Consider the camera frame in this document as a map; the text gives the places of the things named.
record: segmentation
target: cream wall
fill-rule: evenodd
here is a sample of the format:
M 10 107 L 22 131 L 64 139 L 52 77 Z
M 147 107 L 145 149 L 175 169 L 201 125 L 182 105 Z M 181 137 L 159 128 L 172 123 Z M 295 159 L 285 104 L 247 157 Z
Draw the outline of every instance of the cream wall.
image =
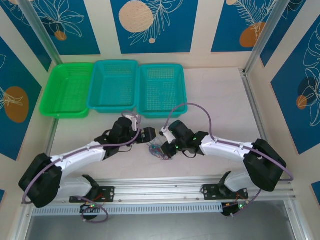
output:
M 42 86 L 41 95 L 48 81 L 48 72 L 29 48 L 6 13 L 0 7 L 0 36 Z M 52 125 L 52 119 L 43 117 L 39 112 L 39 100 L 34 109 L 28 130 L 17 161 L 0 154 L 0 189 L 5 197 L 0 206 L 0 239 L 8 237 L 14 222 L 23 191 L 18 182 L 37 154 L 43 153 Z
M 101 55 L 70 55 L 61 56 L 61 59 L 64 63 L 135 59 L 140 64 L 179 63 L 185 68 L 243 68 L 251 54 L 249 51 L 211 53 L 224 2 L 225 0 L 199 0 L 191 53 L 122 55 L 110 0 L 84 0 Z
M 319 14 L 319 0 L 307 0 L 266 67 L 259 60 L 249 74 L 268 141 L 285 159 L 295 176 L 292 183 L 294 192 L 315 239 L 320 239 L 320 206 L 311 184 L 320 181 L 320 145 L 298 155 L 271 81 Z

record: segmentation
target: teal basket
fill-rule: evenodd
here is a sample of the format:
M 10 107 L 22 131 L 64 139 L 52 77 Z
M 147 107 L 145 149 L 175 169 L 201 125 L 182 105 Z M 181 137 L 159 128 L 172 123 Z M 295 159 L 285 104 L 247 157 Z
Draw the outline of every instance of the teal basket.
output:
M 121 113 L 137 105 L 138 62 L 102 60 L 94 64 L 87 107 L 99 113 Z
M 139 80 L 137 111 L 146 118 L 167 118 L 174 107 L 187 103 L 184 68 L 180 64 L 142 65 Z M 187 105 L 179 107 L 172 117 L 187 111 Z

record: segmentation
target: plastic basket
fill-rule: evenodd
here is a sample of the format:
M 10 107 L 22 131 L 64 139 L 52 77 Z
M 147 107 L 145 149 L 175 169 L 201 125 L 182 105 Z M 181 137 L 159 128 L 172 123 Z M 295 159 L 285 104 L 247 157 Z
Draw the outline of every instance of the plastic basket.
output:
M 88 116 L 86 102 L 93 69 L 93 63 L 64 63 L 56 66 L 48 80 L 40 112 L 57 119 Z
M 137 111 L 146 118 L 167 118 L 171 110 L 187 102 L 184 68 L 180 64 L 148 64 L 139 68 L 140 86 Z M 179 107 L 178 118 L 188 111 Z
M 137 105 L 138 62 L 102 60 L 94 65 L 87 106 L 99 113 L 121 113 Z

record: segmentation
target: green basket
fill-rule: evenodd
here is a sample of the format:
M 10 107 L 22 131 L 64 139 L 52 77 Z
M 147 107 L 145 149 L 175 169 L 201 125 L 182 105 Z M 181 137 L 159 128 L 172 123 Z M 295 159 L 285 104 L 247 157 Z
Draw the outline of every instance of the green basket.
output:
M 89 114 L 87 98 L 93 63 L 64 63 L 50 75 L 40 112 L 48 117 L 85 118 Z

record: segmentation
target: white table surface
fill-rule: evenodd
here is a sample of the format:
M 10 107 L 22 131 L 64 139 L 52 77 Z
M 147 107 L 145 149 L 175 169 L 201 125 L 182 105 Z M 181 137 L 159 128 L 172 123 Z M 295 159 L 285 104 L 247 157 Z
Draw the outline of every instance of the white table surface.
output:
M 185 69 L 189 103 L 199 104 L 211 115 L 213 134 L 239 142 L 255 142 L 260 137 L 247 94 L 237 68 Z M 111 129 L 120 114 L 101 114 L 91 110 L 86 118 L 60 119 L 51 155 L 81 148 Z M 189 106 L 181 120 L 194 133 L 208 132 L 204 112 Z M 142 127 L 158 133 L 166 119 L 142 119 Z M 172 160 L 160 160 L 149 153 L 146 144 L 135 144 L 130 152 L 120 152 L 102 162 L 88 165 L 74 174 L 89 174 L 94 179 L 138 179 L 162 177 L 199 177 L 221 175 L 244 166 L 216 156 L 190 159 L 181 152 Z

